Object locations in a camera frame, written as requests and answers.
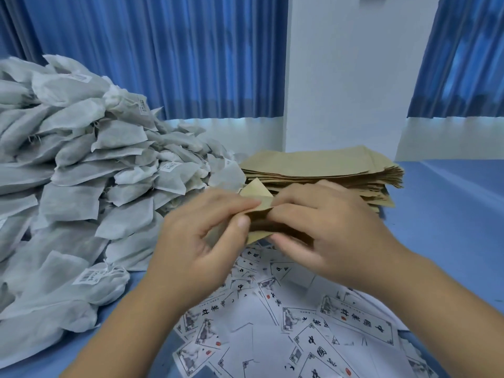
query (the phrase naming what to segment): barcode label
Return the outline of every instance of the barcode label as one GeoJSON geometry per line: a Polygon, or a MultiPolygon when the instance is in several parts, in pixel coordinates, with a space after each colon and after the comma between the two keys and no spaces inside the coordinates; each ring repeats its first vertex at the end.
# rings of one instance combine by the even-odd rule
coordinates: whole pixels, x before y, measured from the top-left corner
{"type": "Polygon", "coordinates": [[[100,280],[108,273],[107,269],[85,269],[79,277],[72,282],[72,285],[79,284],[87,284],[87,285],[96,285],[100,282],[100,280]]]}
{"type": "Polygon", "coordinates": [[[180,166],[180,162],[167,162],[165,165],[159,168],[159,171],[172,172],[176,166],[180,166]]]}
{"type": "Polygon", "coordinates": [[[71,80],[79,81],[79,82],[84,82],[84,83],[89,83],[93,79],[91,75],[85,75],[85,74],[62,74],[61,76],[65,78],[70,78],[71,80]]]}
{"type": "Polygon", "coordinates": [[[140,109],[140,115],[148,115],[149,108],[147,107],[147,98],[143,95],[138,96],[138,108],[140,109]]]}

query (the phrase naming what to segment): blue table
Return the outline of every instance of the blue table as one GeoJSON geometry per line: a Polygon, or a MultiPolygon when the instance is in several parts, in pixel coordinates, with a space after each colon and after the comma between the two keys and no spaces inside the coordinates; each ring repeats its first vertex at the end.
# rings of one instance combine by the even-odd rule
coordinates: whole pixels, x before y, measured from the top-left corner
{"type": "MultiPolygon", "coordinates": [[[[391,189],[397,208],[385,209],[388,228],[408,248],[434,260],[450,276],[504,313],[504,161],[403,162],[405,188],[391,189]]],[[[143,273],[132,273],[128,289],[143,273]]],[[[104,321],[117,303],[103,307],[104,321]]],[[[60,343],[0,370],[0,378],[56,377],[95,330],[68,334],[60,343]]],[[[413,334],[402,332],[422,350],[441,376],[447,376],[413,334]]],[[[182,344],[170,334],[149,376],[179,377],[172,352],[182,344]]],[[[204,369],[198,377],[210,377],[204,369]]]]}

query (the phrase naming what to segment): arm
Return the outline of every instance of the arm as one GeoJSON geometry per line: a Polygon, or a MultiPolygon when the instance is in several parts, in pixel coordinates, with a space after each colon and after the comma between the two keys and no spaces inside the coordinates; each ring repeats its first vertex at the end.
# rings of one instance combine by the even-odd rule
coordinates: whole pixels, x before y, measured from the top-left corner
{"type": "Polygon", "coordinates": [[[268,218],[307,233],[313,247],[271,236],[285,254],[319,275],[380,299],[453,377],[504,376],[504,317],[402,246],[362,199],[340,185],[293,184],[268,218]],[[471,326],[479,318],[477,326],[471,326]]]}
{"type": "Polygon", "coordinates": [[[146,376],[180,316],[225,280],[243,248],[250,220],[234,217],[213,248],[203,237],[230,216],[258,204],[209,189],[167,215],[144,278],[61,377],[146,376]]]}

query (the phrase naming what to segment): printed white label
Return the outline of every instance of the printed white label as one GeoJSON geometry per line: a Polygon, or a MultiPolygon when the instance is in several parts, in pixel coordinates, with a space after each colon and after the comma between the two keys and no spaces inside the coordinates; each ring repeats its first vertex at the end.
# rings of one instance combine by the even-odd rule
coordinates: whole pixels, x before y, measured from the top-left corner
{"type": "Polygon", "coordinates": [[[62,74],[61,76],[64,76],[66,78],[70,78],[71,80],[76,80],[79,82],[84,82],[84,83],[89,83],[93,79],[91,75],[85,75],[85,74],[62,74]]]}
{"type": "Polygon", "coordinates": [[[140,115],[149,114],[149,108],[147,107],[147,98],[143,95],[138,96],[138,108],[140,109],[140,115]]]}
{"type": "Polygon", "coordinates": [[[180,162],[167,162],[164,166],[159,168],[159,171],[172,172],[176,166],[180,166],[180,162]]]}
{"type": "Polygon", "coordinates": [[[100,280],[108,273],[107,269],[85,269],[79,277],[72,282],[72,285],[79,284],[87,284],[87,285],[96,285],[100,282],[100,280]]]}

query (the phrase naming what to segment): forearm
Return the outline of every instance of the forearm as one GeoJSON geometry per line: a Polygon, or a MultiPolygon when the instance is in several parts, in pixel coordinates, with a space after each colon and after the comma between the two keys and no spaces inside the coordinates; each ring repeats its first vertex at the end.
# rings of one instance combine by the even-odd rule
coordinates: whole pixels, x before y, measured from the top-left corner
{"type": "Polygon", "coordinates": [[[504,317],[430,260],[408,253],[398,265],[376,297],[454,378],[504,376],[504,317]]]}
{"type": "Polygon", "coordinates": [[[182,312],[175,299],[158,293],[142,280],[61,376],[146,376],[182,312]]]}

